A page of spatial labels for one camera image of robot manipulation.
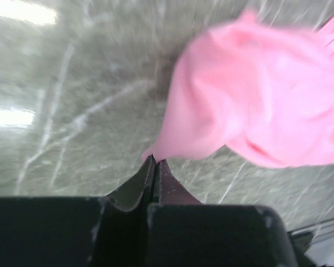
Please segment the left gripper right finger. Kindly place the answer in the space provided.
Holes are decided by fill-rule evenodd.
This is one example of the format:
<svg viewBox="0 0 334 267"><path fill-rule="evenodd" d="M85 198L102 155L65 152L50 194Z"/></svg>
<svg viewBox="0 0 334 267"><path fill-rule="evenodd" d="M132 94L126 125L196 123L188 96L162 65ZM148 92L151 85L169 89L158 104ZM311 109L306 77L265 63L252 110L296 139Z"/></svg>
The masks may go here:
<svg viewBox="0 0 334 267"><path fill-rule="evenodd" d="M165 205L201 205L172 174L166 160L160 161L155 169L154 202Z"/></svg>

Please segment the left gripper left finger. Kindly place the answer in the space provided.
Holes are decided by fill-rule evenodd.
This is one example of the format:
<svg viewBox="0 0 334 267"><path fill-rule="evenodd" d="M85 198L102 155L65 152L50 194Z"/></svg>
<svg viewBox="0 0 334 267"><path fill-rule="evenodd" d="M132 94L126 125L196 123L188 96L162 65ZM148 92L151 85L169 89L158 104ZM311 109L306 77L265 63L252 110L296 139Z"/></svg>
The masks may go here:
<svg viewBox="0 0 334 267"><path fill-rule="evenodd" d="M154 183L155 159L148 156L138 171L107 198L114 208L122 212L135 210L144 197L149 197Z"/></svg>

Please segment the pink t shirt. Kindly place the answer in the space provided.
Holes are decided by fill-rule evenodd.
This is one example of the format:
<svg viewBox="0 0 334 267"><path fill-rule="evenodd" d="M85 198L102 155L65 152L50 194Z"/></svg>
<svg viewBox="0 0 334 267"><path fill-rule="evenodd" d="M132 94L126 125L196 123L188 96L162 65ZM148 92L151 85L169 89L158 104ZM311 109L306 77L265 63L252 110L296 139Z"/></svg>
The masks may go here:
<svg viewBox="0 0 334 267"><path fill-rule="evenodd" d="M334 164L334 16L319 30L275 28L248 9L188 44L143 158L223 146L263 167Z"/></svg>

